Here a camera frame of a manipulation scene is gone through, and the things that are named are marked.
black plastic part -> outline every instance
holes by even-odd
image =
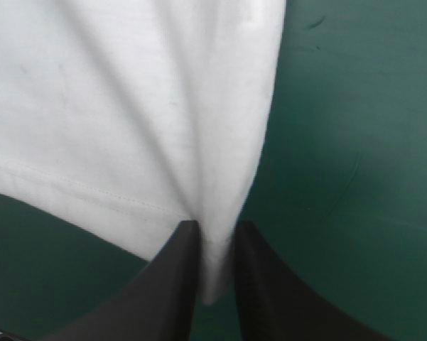
[[[156,258],[123,291],[43,341],[189,339],[200,258],[197,222],[181,222]]]
[[[0,341],[18,341],[18,339],[16,339],[15,337],[12,337],[12,336],[8,336],[6,334],[1,334],[0,335]]]
[[[235,292],[244,341],[390,340],[320,297],[251,222],[235,231]]]

white fabric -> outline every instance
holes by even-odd
[[[0,0],[0,193],[151,259],[180,220],[202,292],[264,140],[284,0]]]

green surface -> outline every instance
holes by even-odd
[[[243,217],[322,295],[427,340],[427,0],[288,6],[269,132]],[[0,326],[37,337],[142,261],[0,196]],[[233,295],[193,340],[238,340]]]

stitching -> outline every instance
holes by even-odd
[[[31,168],[31,167],[26,167],[26,168],[28,168],[28,169],[29,169],[29,170],[31,170],[31,171],[36,171],[36,173],[40,173],[40,174],[46,175],[44,172],[41,172],[41,171],[38,171],[38,170],[34,170],[34,169],[33,169],[33,168]],[[5,167],[5,166],[3,166],[3,165],[0,165],[0,169],[2,169],[3,171],[5,171],[5,172],[6,172],[6,173],[8,173],[9,175],[12,175],[12,176],[15,176],[15,177],[17,177],[17,178],[20,178],[21,180],[28,181],[29,183],[33,183],[33,184],[36,184],[36,185],[40,185],[40,186],[44,186],[44,187],[48,187],[48,186],[46,185],[46,183],[44,183],[44,182],[43,182],[43,181],[41,181],[41,180],[36,180],[35,178],[31,178],[31,179],[30,179],[29,177],[26,177],[26,176],[24,176],[24,175],[22,175],[22,174],[14,173],[14,172],[13,172],[13,171],[11,171],[9,168],[7,168],[7,167]],[[54,188],[55,188],[56,190],[58,190],[59,192],[61,192],[61,193],[65,194],[65,195],[69,195],[69,196],[74,197],[74,198],[76,198],[76,199],[78,199],[78,200],[85,201],[85,202],[88,202],[88,203],[90,203],[90,204],[93,204],[93,205],[96,205],[96,206],[100,206],[100,207],[106,208],[106,209],[111,210],[111,211],[115,211],[115,212],[117,212],[117,213],[119,213],[119,214],[121,214],[121,215],[126,215],[126,216],[129,216],[129,217],[134,217],[134,215],[133,215],[133,214],[131,214],[130,212],[121,211],[121,210],[118,210],[118,209],[116,209],[116,208],[113,208],[113,207],[110,207],[110,206],[103,205],[103,204],[101,204],[101,203],[99,203],[99,202],[97,202],[97,201],[89,200],[89,199],[87,199],[87,198],[85,198],[85,197],[80,197],[79,195],[76,195],[76,194],[74,194],[74,193],[69,193],[68,191],[64,190],[63,188],[61,188],[59,185],[57,185],[57,184],[55,184],[55,183],[53,183],[53,185],[54,185]],[[128,200],[128,201],[134,201],[134,202],[136,202],[137,204],[139,204],[139,203],[140,203],[139,201],[136,201],[136,200]],[[171,211],[169,211],[169,210],[160,209],[158,206],[153,206],[153,205],[142,205],[142,206],[144,206],[144,207],[145,207],[145,208],[147,208],[147,209],[157,209],[157,210],[162,210],[162,211],[163,211],[163,212],[165,212],[166,214],[170,214],[170,215],[177,215],[177,216],[182,217],[182,218],[184,218],[184,219],[189,219],[189,217],[188,217],[188,216],[186,216],[186,215],[181,215],[181,214],[178,214],[178,213],[171,212]],[[214,241],[214,240],[211,240],[211,239],[207,239],[207,238],[205,238],[205,237],[203,236],[203,234],[202,234],[202,241],[203,241],[203,242],[207,242],[208,244],[226,244],[226,243],[228,243],[231,239],[232,239],[232,236],[227,236],[227,237],[225,237],[225,238],[223,238],[223,239],[218,239],[218,240]]]
[[[158,205],[153,205],[153,204],[149,204],[147,202],[142,202],[142,201],[130,198],[130,197],[124,197],[124,196],[121,196],[121,195],[117,195],[117,194],[108,192],[106,190],[102,190],[100,188],[96,188],[96,187],[92,187],[90,185],[86,185],[86,184],[81,183],[81,182],[76,181],[76,180],[71,180],[71,179],[66,178],[64,176],[61,176],[61,175],[55,175],[55,174],[52,174],[52,173],[49,173],[49,172],[45,172],[45,171],[42,171],[42,170],[35,169],[33,167],[27,166],[27,165],[25,165],[23,163],[20,163],[20,162],[17,162],[17,161],[3,160],[1,163],[14,163],[18,167],[26,168],[26,169],[34,172],[34,173],[39,173],[39,174],[41,174],[41,175],[43,175],[45,177],[54,178],[56,180],[60,180],[60,181],[63,181],[63,182],[66,182],[66,183],[69,183],[69,184],[72,184],[72,185],[79,186],[79,187],[84,188],[86,190],[91,190],[91,191],[94,191],[94,192],[98,192],[98,193],[107,195],[107,196],[112,197],[112,198],[117,199],[117,200],[131,202],[131,203],[134,203],[136,205],[144,206],[144,207],[151,208],[151,209],[154,209],[154,210],[160,210],[160,211],[172,214],[172,215],[177,215],[179,217],[186,217],[186,215],[183,215],[183,214],[181,214],[179,212],[174,212],[172,210],[168,210],[167,208],[160,207]]]

